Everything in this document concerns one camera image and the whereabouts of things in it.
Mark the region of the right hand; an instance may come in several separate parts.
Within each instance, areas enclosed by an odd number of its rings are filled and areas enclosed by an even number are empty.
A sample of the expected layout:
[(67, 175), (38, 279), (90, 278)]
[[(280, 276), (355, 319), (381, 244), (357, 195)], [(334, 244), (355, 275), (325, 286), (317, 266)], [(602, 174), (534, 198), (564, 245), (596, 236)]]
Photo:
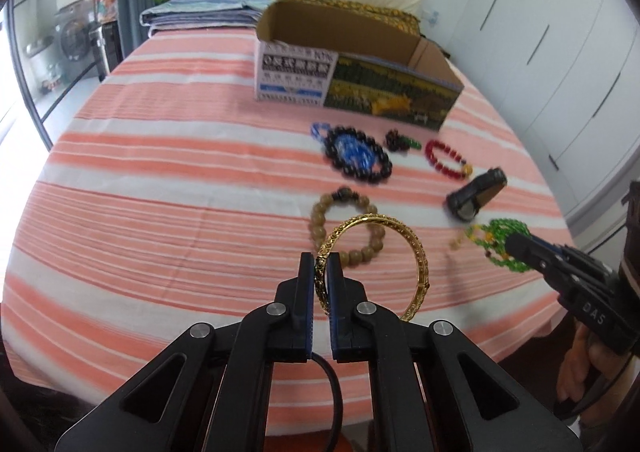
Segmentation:
[(608, 382), (614, 380), (616, 375), (623, 371), (611, 389), (598, 402), (580, 414), (580, 420), (585, 426), (593, 427), (608, 422), (634, 383), (632, 363), (628, 365), (625, 363), (625, 357), (608, 349), (584, 324), (579, 323), (572, 348), (567, 351), (560, 366), (558, 383), (556, 383), (556, 394), (559, 400), (572, 399), (576, 402), (582, 400), (586, 391), (586, 377), (592, 366)]

